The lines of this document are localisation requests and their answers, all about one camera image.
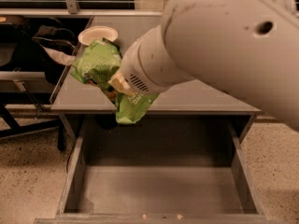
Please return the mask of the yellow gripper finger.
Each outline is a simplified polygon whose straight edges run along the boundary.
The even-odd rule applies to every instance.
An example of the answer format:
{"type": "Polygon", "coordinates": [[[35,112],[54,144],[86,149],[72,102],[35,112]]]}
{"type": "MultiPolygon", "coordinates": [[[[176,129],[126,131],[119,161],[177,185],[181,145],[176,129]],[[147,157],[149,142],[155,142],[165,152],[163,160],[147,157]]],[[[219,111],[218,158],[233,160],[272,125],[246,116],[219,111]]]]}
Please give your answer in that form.
{"type": "Polygon", "coordinates": [[[125,80],[122,72],[118,70],[108,81],[108,84],[111,85],[116,91],[124,93],[129,96],[134,96],[135,92],[130,88],[129,84],[125,80]]]}

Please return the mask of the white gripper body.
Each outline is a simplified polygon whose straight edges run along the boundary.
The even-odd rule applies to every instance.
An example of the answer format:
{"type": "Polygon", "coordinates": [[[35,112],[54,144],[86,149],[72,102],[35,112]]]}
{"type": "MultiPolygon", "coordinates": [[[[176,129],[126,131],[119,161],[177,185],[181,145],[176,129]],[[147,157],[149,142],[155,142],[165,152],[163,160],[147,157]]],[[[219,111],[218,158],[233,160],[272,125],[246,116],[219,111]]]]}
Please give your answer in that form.
{"type": "Polygon", "coordinates": [[[164,92],[174,85],[193,80],[169,56],[160,25],[139,37],[126,50],[120,71],[130,89],[142,94],[164,92]]]}

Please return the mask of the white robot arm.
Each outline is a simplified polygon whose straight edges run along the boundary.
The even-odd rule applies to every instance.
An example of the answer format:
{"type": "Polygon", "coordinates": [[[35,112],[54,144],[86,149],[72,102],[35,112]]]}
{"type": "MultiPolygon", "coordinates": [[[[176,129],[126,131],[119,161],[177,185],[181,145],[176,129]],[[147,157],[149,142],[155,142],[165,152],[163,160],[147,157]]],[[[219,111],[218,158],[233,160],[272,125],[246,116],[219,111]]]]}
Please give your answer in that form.
{"type": "Polygon", "coordinates": [[[200,80],[298,130],[295,13],[294,0],[168,0],[109,83],[133,95],[200,80]]]}

